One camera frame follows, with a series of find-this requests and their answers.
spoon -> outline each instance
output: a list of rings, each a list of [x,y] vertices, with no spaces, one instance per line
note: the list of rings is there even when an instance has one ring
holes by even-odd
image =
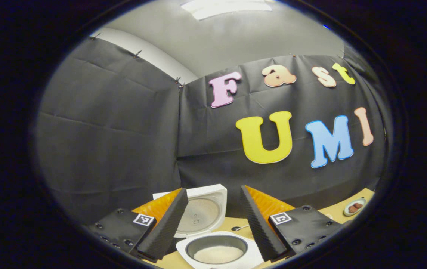
[[[250,226],[250,225],[245,225],[245,226],[243,226],[243,227],[238,227],[238,226],[235,226],[235,227],[233,227],[232,228],[232,231],[239,231],[239,230],[241,230],[241,229],[243,229],[243,228],[245,228],[245,227],[248,227],[248,226]]]

foam letter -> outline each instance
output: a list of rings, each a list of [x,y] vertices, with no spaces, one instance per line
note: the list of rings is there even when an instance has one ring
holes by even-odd
[[[371,129],[369,128],[368,118],[366,117],[366,109],[364,107],[357,108],[355,110],[355,115],[360,119],[361,129],[363,130],[363,145],[371,145],[373,141],[373,136]]]
[[[322,67],[313,67],[311,71],[318,77],[318,81],[325,87],[335,87],[336,81],[331,75],[328,75],[328,71]]]
[[[338,71],[340,73],[340,75],[344,79],[344,81],[348,82],[351,85],[355,84],[355,79],[350,78],[348,76],[348,74],[346,73],[346,72],[348,72],[348,70],[346,70],[346,68],[340,66],[338,63],[335,63],[333,65],[333,69],[336,70],[336,71]]]
[[[223,75],[219,78],[214,78],[208,82],[213,87],[212,108],[228,105],[233,102],[233,97],[228,96],[227,90],[229,90],[231,93],[236,93],[237,83],[235,80],[239,80],[241,78],[242,75],[240,73],[233,72],[228,75]]]
[[[269,87],[278,87],[283,83],[291,84],[297,81],[295,75],[290,74],[286,67],[280,65],[269,66],[263,69],[262,74],[266,75],[265,84]]]
[[[331,135],[322,121],[312,121],[306,124],[305,128],[313,137],[315,160],[311,162],[312,168],[322,167],[328,163],[323,149],[332,162],[336,160],[336,154],[338,154],[338,159],[340,160],[353,155],[348,131],[348,117],[338,116],[334,119],[333,135]]]
[[[292,140],[290,122],[291,113],[287,111],[275,112],[270,115],[270,121],[276,123],[280,145],[274,150],[263,148],[260,125],[261,117],[248,117],[237,121],[237,126],[242,131],[242,141],[246,157],[259,164],[275,163],[288,157],[291,153]]]

gray ceiling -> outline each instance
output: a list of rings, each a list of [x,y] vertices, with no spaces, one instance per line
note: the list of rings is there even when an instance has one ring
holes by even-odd
[[[289,53],[342,55],[340,38],[282,3],[268,1],[272,12],[235,12],[197,21],[180,7],[187,1],[152,1],[105,27],[148,41],[199,78],[241,63]]]

letter u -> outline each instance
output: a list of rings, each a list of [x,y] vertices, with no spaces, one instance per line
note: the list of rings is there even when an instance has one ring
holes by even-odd
[[[291,113],[287,111],[275,112],[270,115],[270,121],[276,123],[280,145],[274,150],[263,148],[260,126],[261,117],[239,119],[235,126],[242,131],[242,141],[246,157],[259,164],[275,163],[288,157],[292,149],[290,120]]]

black foam gripper pad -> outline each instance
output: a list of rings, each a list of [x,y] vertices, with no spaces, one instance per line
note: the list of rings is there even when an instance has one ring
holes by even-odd
[[[247,213],[248,224],[263,260],[266,262],[281,259],[287,248],[266,223],[246,187],[241,188],[241,203]]]
[[[137,251],[148,257],[148,260],[162,259],[174,239],[187,204],[186,189],[182,188],[154,230],[137,247]]]

